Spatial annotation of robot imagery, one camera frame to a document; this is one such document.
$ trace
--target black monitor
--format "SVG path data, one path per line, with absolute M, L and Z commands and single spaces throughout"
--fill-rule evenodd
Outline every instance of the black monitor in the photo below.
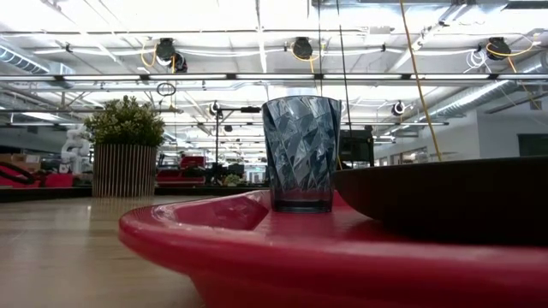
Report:
M 373 136 L 368 130 L 341 130 L 339 139 L 339 158 L 341 161 L 369 162 L 374 164 Z

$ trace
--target blue glass tumbler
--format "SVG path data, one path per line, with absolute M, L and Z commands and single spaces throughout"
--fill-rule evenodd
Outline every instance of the blue glass tumbler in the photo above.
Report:
M 316 96 L 273 99 L 262 106 L 271 202 L 276 211 L 331 211 L 341 101 Z

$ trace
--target ceiling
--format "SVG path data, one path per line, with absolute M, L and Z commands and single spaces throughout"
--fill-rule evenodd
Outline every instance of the ceiling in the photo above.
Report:
M 37 62 L 59 62 L 76 74 L 151 74 L 170 73 L 156 62 L 147 67 L 141 59 L 152 62 L 152 49 L 160 38 L 173 38 L 175 46 L 187 60 L 188 72 L 199 73 L 412 73 L 412 63 L 406 50 L 408 42 L 397 2 L 379 1 L 356 4 L 342 0 L 340 14 L 335 1 L 323 1 L 322 8 L 307 0 L 18 0 L 0 9 L 0 45 L 17 48 Z M 411 43 L 415 48 L 420 73 L 480 73 L 467 63 L 471 50 L 485 46 L 489 37 L 504 37 L 512 50 L 530 52 L 517 57 L 527 58 L 548 44 L 543 9 L 504 9 L 507 1 L 477 1 L 480 5 L 462 6 L 458 11 L 449 1 L 409 1 L 406 17 Z M 437 26 L 440 18 L 446 27 Z M 320 59 L 298 61 L 284 47 L 296 37 L 308 37 Z M 507 62 L 487 60 L 493 71 L 508 69 Z M 27 74 L 0 62 L 0 74 Z M 102 102 L 122 95 L 136 96 L 141 102 L 162 100 L 154 88 L 134 82 L 74 83 L 69 89 L 47 83 L 10 83 L 22 91 L 31 92 L 61 106 L 65 100 L 72 108 L 92 109 Z M 319 84 L 312 81 L 298 85 L 287 82 L 180 81 L 178 93 L 163 101 L 183 110 L 179 114 L 164 114 L 165 120 L 181 123 L 167 127 L 183 141 L 203 139 L 206 133 L 189 127 L 197 121 L 212 121 L 207 115 L 210 103 L 239 107 L 261 105 L 268 99 L 289 95 L 295 87 L 322 92 L 324 96 L 346 102 L 347 91 L 353 121 L 390 121 L 391 104 L 401 100 L 416 105 L 416 86 L 352 84 Z M 429 104 L 435 104 L 458 86 L 424 86 Z M 0 101 L 4 108 L 10 108 Z M 52 108 L 29 102 L 28 108 Z M 407 109 L 407 113 L 419 111 Z M 37 118 L 23 116 L 25 121 Z M 260 121 L 260 115 L 234 113 L 230 121 Z M 260 125 L 235 127 L 226 135 L 260 135 Z

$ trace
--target potted plant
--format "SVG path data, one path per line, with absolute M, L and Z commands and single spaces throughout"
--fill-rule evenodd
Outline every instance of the potted plant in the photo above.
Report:
M 107 102 L 85 124 L 95 144 L 93 196 L 153 195 L 156 150 L 164 142 L 164 122 L 153 106 L 124 96 Z
M 227 177 L 224 179 L 224 185 L 228 187 L 235 187 L 240 183 L 240 176 L 238 175 L 227 175 Z

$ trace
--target white ceiling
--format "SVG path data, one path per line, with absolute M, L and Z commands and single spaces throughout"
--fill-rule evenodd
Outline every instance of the white ceiling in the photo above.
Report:
M 321 12 L 320 24 L 322 33 L 318 32 L 318 13 L 308 7 L 307 0 L 260 0 L 260 23 L 262 33 L 257 32 L 259 23 L 255 0 L 65 0 L 58 1 L 62 12 L 72 21 L 46 6 L 41 0 L 10 1 L 0 9 L 0 44 L 8 43 L 24 50 L 29 55 L 36 51 L 61 49 L 70 44 L 73 49 L 99 51 L 98 44 L 110 52 L 139 52 L 143 44 L 152 48 L 159 38 L 171 37 L 176 40 L 178 49 L 204 51 L 256 52 L 252 56 L 212 57 L 185 55 L 189 73 L 310 73 L 309 62 L 297 61 L 289 52 L 268 52 L 265 58 L 266 67 L 261 64 L 259 53 L 260 42 L 265 49 L 282 50 L 285 44 L 291 44 L 295 37 L 307 36 L 315 50 L 319 49 L 319 39 L 326 43 L 326 53 L 341 50 L 340 36 L 337 35 L 339 22 L 344 35 L 342 41 L 347 55 L 344 57 L 347 73 L 384 73 L 398 61 L 401 53 L 375 52 L 364 55 L 348 53 L 379 47 L 405 50 L 407 40 L 402 26 L 402 17 L 397 5 L 379 5 L 377 7 L 343 7 L 341 16 L 333 7 Z M 438 18 L 449 7 L 448 4 L 409 6 L 406 16 L 412 40 L 420 37 L 421 31 L 437 23 Z M 525 50 L 531 44 L 532 31 L 545 27 L 545 10 L 501 11 L 501 5 L 483 6 L 470 9 L 462 18 L 443 27 L 430 37 L 421 50 L 465 50 L 473 49 L 485 43 L 489 37 L 503 36 L 512 50 Z M 218 31 L 217 33 L 183 33 L 191 31 Z M 542 33 L 535 38 L 540 42 L 533 52 L 548 44 L 548 38 Z M 462 73 L 469 68 L 462 53 L 450 56 L 416 57 L 421 73 Z M 39 54 L 37 59 L 64 63 L 73 68 L 77 74 L 143 74 L 144 67 L 140 55 L 118 56 L 114 62 L 109 56 L 89 55 L 84 53 Z M 145 54 L 148 62 L 152 54 Z M 503 70 L 506 62 L 486 62 L 491 69 Z M 342 72 L 341 56 L 323 56 L 322 72 Z M 147 68 L 151 73 L 168 72 L 167 68 L 156 64 Z M 320 71 L 319 61 L 313 62 L 313 70 Z M 391 73 L 412 72 L 411 61 L 390 71 Z M 24 74 L 19 69 L 0 64 L 0 74 Z M 424 93 L 436 87 L 423 88 Z M 283 96 L 287 93 L 285 86 L 268 87 L 244 86 L 236 91 L 188 91 L 187 95 L 177 93 L 174 105 L 185 111 L 185 114 L 171 117 L 169 121 L 205 121 L 192 107 L 189 99 L 195 101 L 201 109 L 206 110 L 210 102 L 217 100 L 227 106 L 261 105 L 267 98 Z M 439 93 L 453 92 L 455 88 L 439 87 Z M 79 93 L 69 94 L 75 97 Z M 100 103 L 122 95 L 135 95 L 147 102 L 144 92 L 93 92 L 85 100 L 78 100 L 74 107 L 92 106 L 90 101 Z M 323 94 L 327 97 L 346 101 L 343 86 L 324 86 Z M 51 101 L 60 102 L 60 96 L 40 92 L 40 96 Z M 157 103 L 161 97 L 152 91 Z M 414 86 L 349 86 L 351 116 L 356 119 L 383 121 L 390 118 L 390 106 L 378 109 L 384 101 L 402 100 L 413 102 L 418 98 Z M 431 93 L 428 99 L 433 102 L 437 93 Z M 232 116 L 236 120 L 260 120 L 259 115 Z M 197 129 L 179 127 L 177 131 L 195 132 L 195 138 L 205 134 Z M 260 133 L 262 127 L 242 127 L 234 133 Z M 174 133 L 173 127 L 168 131 Z

